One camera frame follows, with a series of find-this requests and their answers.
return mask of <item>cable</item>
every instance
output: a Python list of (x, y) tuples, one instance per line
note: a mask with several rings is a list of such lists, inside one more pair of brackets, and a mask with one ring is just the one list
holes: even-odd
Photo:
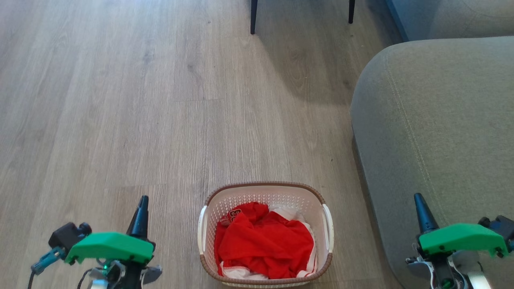
[(94, 268), (86, 270), (84, 272), (84, 275), (82, 275), (82, 278), (80, 278), (79, 285), (77, 285), (77, 289), (80, 289), (80, 286), (82, 286), (82, 282), (84, 281), (84, 278), (86, 278), (87, 273), (91, 272)]
[(141, 277), (141, 289), (143, 289), (144, 274), (141, 274), (140, 277)]
[(30, 273), (29, 285), (27, 286), (27, 289), (31, 289), (32, 288), (32, 282), (34, 281), (34, 276), (35, 276), (35, 272), (32, 271), (32, 273)]
[(484, 267), (482, 267), (482, 264), (480, 262), (477, 262), (479, 265), (480, 265), (480, 271), (482, 271), (482, 273), (484, 272)]

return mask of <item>sofa cushion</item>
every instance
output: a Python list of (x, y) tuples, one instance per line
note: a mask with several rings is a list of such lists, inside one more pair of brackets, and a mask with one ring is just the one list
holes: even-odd
[[(514, 37), (413, 41), (364, 69), (352, 100), (355, 140), (385, 253), (406, 288), (419, 234), (413, 194), (441, 227), (514, 219)], [(494, 288), (514, 258), (481, 256)]]
[(513, 0), (387, 0), (405, 40), (514, 35)]

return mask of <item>chair leg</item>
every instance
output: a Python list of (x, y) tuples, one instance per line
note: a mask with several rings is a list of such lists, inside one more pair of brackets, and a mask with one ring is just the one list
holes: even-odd
[(350, 14), (348, 16), (348, 23), (353, 23), (353, 13), (355, 11), (355, 0), (350, 0)]
[(255, 20), (257, 18), (257, 0), (252, 0), (252, 11), (250, 20), (250, 34), (255, 34)]

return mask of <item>laminate flooring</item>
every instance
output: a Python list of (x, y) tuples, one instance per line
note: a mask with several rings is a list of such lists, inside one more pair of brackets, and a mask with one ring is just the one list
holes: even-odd
[[(225, 288), (200, 264), (207, 195), (240, 182), (317, 188), (336, 230), (328, 272), (302, 289), (399, 288), (352, 147), (366, 63), (400, 42), (383, 0), (0, 2), (0, 279), (67, 222), (124, 232), (150, 196), (147, 288)], [(33, 288), (74, 288), (92, 263), (54, 264)]]

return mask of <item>white plastic basket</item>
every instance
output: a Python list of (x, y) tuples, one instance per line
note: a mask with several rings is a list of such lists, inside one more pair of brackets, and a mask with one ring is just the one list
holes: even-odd
[[(303, 278), (241, 280), (218, 275), (214, 258), (214, 236), (220, 218), (234, 207), (259, 202), (298, 210), (311, 226), (316, 244), (318, 269)], [(325, 200), (315, 189), (293, 183), (248, 183), (222, 187), (206, 200), (198, 220), (198, 250), (205, 271), (228, 286), (246, 288), (284, 288), (306, 284), (319, 278), (330, 266), (334, 248), (334, 224)]]

